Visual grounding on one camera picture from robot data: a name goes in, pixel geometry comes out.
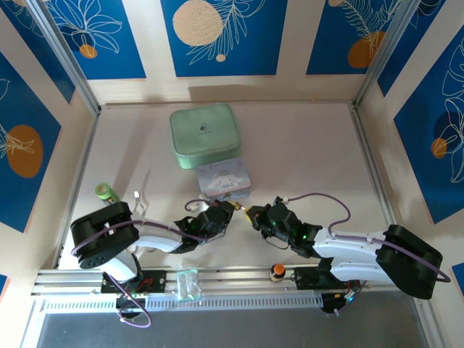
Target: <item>small bottle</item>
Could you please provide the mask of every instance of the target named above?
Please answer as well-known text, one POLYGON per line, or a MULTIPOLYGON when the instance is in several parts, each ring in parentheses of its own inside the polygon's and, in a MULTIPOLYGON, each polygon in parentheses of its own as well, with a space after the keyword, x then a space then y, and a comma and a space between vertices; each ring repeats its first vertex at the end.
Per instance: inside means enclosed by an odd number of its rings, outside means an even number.
POLYGON ((107 183, 100 183, 95 188, 95 194, 105 203, 111 205, 119 201, 117 194, 107 183))
POLYGON ((273 267, 270 268, 269 278, 272 281, 281 281, 285 276, 285 266, 281 263, 276 263, 273 267))

